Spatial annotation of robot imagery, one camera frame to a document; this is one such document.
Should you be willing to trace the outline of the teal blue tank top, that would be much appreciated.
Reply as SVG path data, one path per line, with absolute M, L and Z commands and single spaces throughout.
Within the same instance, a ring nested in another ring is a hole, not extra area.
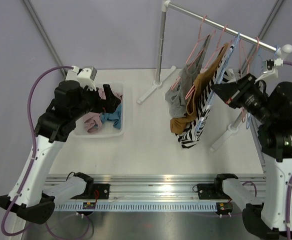
M 104 124 L 106 121 L 112 122 L 115 129 L 121 129 L 122 122 L 122 104 L 119 104 L 113 113 L 102 113 L 100 120 Z

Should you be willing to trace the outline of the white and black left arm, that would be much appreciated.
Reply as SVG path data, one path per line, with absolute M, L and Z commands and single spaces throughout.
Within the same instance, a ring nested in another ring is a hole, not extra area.
M 76 122 L 89 112 L 113 113 L 121 103 L 110 85 L 104 84 L 105 98 L 98 90 L 81 87 L 75 80 L 62 81 L 54 98 L 34 130 L 35 143 L 15 187 L 0 196 L 0 207 L 34 224 L 44 224 L 59 206 L 73 197 L 88 199 L 94 195 L 94 179 L 82 172 L 69 180 L 44 190 L 46 178 L 59 151 Z

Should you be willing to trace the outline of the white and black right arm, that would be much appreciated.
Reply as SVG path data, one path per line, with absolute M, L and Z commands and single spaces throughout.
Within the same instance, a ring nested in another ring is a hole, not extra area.
M 247 74 L 235 82 L 214 84 L 213 92 L 229 107 L 244 108 L 259 122 L 257 137 L 266 166 L 264 199 L 251 195 L 232 174 L 219 174 L 213 185 L 242 212 L 245 229 L 263 240 L 292 240 L 292 82 L 280 82 L 271 94 L 265 81 Z

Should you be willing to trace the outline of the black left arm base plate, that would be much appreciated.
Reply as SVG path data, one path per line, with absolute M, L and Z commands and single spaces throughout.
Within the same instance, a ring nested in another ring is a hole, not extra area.
M 110 193 L 110 184 L 108 183 L 90 183 L 85 190 L 85 199 L 90 200 L 108 200 Z

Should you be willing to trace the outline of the mauve pink tank top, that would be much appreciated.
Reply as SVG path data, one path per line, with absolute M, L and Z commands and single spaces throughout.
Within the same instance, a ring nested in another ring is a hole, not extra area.
M 104 123 L 101 122 L 100 115 L 101 113 L 89 112 L 82 117 L 86 132 L 95 134 L 102 129 Z

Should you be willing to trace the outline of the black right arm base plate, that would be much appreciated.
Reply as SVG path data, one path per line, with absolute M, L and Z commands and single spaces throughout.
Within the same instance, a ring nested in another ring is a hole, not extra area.
M 200 200 L 228 200 L 229 197 L 213 183 L 199 183 L 193 187 Z

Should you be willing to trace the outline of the black white striped tank top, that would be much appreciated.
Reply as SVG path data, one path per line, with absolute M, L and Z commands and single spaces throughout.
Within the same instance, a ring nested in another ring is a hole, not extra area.
M 211 108 L 208 104 L 211 86 L 217 76 L 216 71 L 200 73 L 194 81 L 195 91 L 186 101 L 186 116 L 170 120 L 170 130 L 183 149 L 192 148 L 200 140 Z

